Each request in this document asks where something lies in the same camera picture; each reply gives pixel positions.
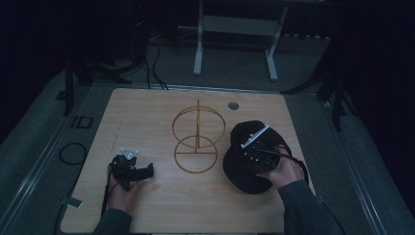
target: wooden table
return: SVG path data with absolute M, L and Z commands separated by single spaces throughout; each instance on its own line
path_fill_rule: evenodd
M 226 122 L 225 134 L 216 144 L 216 164 L 204 173 L 182 170 L 174 160 L 179 141 L 172 132 L 177 114 L 189 107 L 210 107 Z M 228 107 L 230 102 L 238 110 Z M 194 135 L 196 112 L 175 123 L 179 138 Z M 239 122 L 258 119 L 277 130 L 303 160 L 300 144 L 284 97 L 276 94 L 116 89 L 107 106 L 73 198 L 80 209 L 68 207 L 61 229 L 68 233 L 91 232 L 100 219 L 106 172 L 121 147 L 140 152 L 137 166 L 153 163 L 154 178 L 147 179 L 136 208 L 131 232 L 136 233 L 268 233 L 283 231 L 282 201 L 271 188 L 260 195 L 237 189 L 222 169 L 223 156 L 230 146 L 230 131 Z M 201 135 L 219 138 L 220 117 L 200 112 Z M 178 157 L 183 166 L 203 169 L 213 157 Z

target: black hat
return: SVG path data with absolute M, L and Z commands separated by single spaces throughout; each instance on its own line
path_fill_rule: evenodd
M 240 190 L 249 194 L 263 193 L 272 186 L 268 179 L 256 176 L 248 168 L 250 159 L 246 154 L 246 150 L 250 147 L 247 141 L 253 137 L 252 135 L 255 135 L 261 129 L 265 129 L 264 127 L 266 127 L 265 124 L 259 120 L 245 121 L 235 125 L 231 131 L 231 147 L 223 158 L 223 170 L 226 176 Z M 289 155 L 292 154 L 283 137 L 271 127 L 266 128 L 254 140 L 255 143 L 258 141 L 263 145 L 264 149 L 283 145 Z

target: small black object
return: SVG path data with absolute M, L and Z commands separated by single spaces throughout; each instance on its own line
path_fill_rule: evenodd
M 136 157 L 128 160 L 123 155 L 117 155 L 109 165 L 109 172 L 127 191 L 130 189 L 131 181 L 139 181 L 154 176 L 153 164 L 149 164 L 146 168 L 135 168 L 136 161 Z
M 272 183 L 257 176 L 259 173 L 277 167 L 280 158 L 288 158 L 300 165 L 304 179 L 308 182 L 305 164 L 292 157 L 292 152 L 283 137 L 271 127 L 267 128 L 251 144 L 242 148 L 252 134 L 264 127 L 259 120 L 241 122 L 231 131 L 231 146 L 223 158 L 223 170 L 229 180 L 240 190 L 249 194 L 260 194 L 268 190 Z M 287 150 L 281 154 L 276 147 Z

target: person's left hand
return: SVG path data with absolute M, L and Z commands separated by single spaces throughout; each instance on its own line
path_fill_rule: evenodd
M 136 202 L 140 187 L 144 181 L 135 182 L 129 191 L 126 191 L 120 184 L 117 183 L 114 176 L 111 174 L 110 190 L 113 190 L 108 198 L 108 208 L 117 209 L 124 212 L 129 212 Z

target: metal stand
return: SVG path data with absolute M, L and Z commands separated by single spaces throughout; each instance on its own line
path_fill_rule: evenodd
M 196 49 L 194 75 L 202 73 L 202 60 L 204 46 L 202 43 L 204 31 L 230 32 L 251 35 L 272 36 L 273 41 L 269 49 L 265 50 L 265 59 L 268 64 L 269 77 L 272 81 L 278 79 L 277 70 L 275 69 L 274 52 L 284 20 L 287 16 L 288 7 L 284 7 L 279 21 L 227 18 L 217 16 L 204 16 L 204 1 L 199 2 L 199 26 L 198 26 L 198 47 Z

